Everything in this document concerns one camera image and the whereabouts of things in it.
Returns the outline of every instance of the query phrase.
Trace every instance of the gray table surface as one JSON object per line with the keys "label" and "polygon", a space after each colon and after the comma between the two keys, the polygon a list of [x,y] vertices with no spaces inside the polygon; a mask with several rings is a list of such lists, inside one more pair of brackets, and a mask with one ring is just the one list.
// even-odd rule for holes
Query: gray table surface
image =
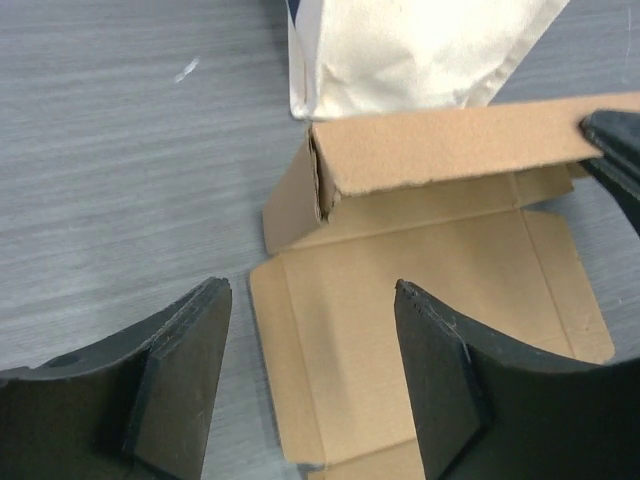
{"label": "gray table surface", "polygon": [[[573,0],[496,101],[634,89],[640,2]],[[226,276],[235,304],[203,478],[299,479],[247,273],[266,258],[260,208],[303,128],[288,112],[283,0],[0,3],[0,368]],[[544,208],[570,219],[617,358],[638,354],[631,227],[590,180]]]}

